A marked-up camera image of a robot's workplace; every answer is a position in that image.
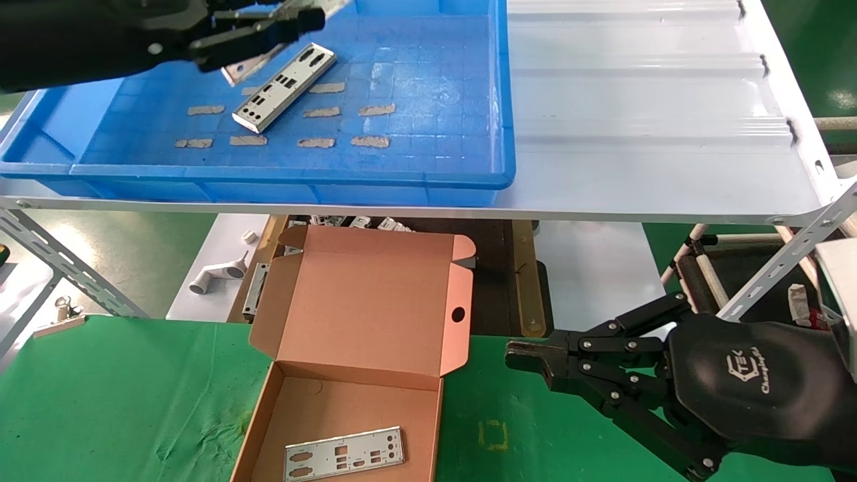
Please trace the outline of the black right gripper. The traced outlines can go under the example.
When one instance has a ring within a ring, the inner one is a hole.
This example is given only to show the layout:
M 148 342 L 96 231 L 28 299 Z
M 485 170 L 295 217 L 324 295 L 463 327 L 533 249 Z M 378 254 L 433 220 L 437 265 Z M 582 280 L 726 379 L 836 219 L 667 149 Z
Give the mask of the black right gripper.
M 785 465 L 855 468 L 855 381 L 827 331 L 711 314 L 674 327 L 666 339 L 674 414 L 701 440 L 656 414 L 671 406 L 664 379 L 569 359 L 658 353 L 662 342 L 652 333 L 691 313 L 685 294 L 668 293 L 590 329 L 509 341 L 505 362 L 539 374 L 551 392 L 583 399 L 689 481 L 713 476 L 726 450 Z

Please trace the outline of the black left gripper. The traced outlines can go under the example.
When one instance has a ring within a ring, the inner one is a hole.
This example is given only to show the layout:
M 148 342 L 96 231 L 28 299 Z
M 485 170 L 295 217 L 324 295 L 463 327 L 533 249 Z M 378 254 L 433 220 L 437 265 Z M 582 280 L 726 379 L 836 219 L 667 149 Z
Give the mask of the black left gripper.
M 73 84 L 173 61 L 211 72 L 293 44 L 327 19 L 297 1 L 79 1 L 71 12 Z

